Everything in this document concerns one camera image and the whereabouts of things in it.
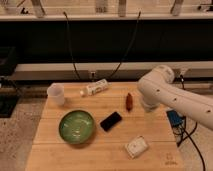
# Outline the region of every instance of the electrical outlet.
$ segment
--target electrical outlet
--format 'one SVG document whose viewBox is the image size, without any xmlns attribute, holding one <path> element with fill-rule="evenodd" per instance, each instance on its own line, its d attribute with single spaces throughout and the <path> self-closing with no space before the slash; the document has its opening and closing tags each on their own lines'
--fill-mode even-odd
<svg viewBox="0 0 213 171">
<path fill-rule="evenodd" d="M 97 71 L 92 70 L 92 71 L 88 71 L 89 72 L 89 79 L 94 81 L 97 79 Z"/>
</svg>

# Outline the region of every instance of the black wall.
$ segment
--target black wall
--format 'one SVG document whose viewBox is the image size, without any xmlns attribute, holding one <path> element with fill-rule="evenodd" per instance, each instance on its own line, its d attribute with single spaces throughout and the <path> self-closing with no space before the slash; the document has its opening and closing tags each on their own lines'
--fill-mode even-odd
<svg viewBox="0 0 213 171">
<path fill-rule="evenodd" d="M 70 21 L 76 62 L 123 57 L 136 21 Z M 125 61 L 213 61 L 213 20 L 141 20 Z M 15 46 L 19 63 L 71 62 L 66 21 L 0 22 L 0 46 Z"/>
</svg>

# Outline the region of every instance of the blue device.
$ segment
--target blue device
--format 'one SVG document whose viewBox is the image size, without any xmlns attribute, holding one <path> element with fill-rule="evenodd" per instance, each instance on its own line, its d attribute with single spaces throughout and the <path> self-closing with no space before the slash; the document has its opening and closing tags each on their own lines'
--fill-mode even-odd
<svg viewBox="0 0 213 171">
<path fill-rule="evenodd" d="M 169 118 L 169 122 L 172 127 L 177 127 L 183 123 L 181 117 L 175 110 L 166 111 L 167 117 Z"/>
</svg>

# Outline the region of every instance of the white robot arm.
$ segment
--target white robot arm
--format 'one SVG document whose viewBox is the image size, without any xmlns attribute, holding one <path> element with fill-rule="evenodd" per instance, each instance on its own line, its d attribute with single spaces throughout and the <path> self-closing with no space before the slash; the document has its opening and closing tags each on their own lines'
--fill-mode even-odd
<svg viewBox="0 0 213 171">
<path fill-rule="evenodd" d="M 154 68 L 139 80 L 145 110 L 162 103 L 213 130 L 213 99 L 174 87 L 173 80 L 174 72 L 166 65 Z"/>
</svg>

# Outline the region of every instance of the white bottle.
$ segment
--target white bottle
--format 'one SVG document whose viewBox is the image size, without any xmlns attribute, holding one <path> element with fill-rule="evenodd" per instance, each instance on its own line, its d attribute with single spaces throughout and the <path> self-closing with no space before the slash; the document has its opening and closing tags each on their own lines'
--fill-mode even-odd
<svg viewBox="0 0 213 171">
<path fill-rule="evenodd" d="M 102 79 L 95 83 L 87 85 L 83 90 L 80 91 L 81 96 L 93 95 L 100 91 L 103 91 L 108 88 L 108 82 L 106 79 Z"/>
</svg>

